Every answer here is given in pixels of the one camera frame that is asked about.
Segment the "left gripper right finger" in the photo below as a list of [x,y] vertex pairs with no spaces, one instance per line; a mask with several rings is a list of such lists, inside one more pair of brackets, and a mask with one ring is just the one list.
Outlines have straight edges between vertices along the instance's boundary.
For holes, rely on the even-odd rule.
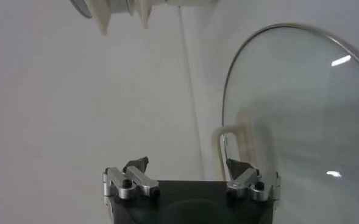
[[227,191],[235,198],[250,197],[253,201],[280,200],[280,175],[277,171],[262,174],[249,163],[228,159],[231,180]]

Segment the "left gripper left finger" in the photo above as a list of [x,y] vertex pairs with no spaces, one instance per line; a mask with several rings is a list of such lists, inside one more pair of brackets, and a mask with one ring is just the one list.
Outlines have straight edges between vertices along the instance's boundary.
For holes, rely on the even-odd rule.
[[129,161],[121,170],[108,167],[102,174],[103,196],[131,200],[138,191],[149,198],[160,195],[160,184],[146,174],[148,157]]

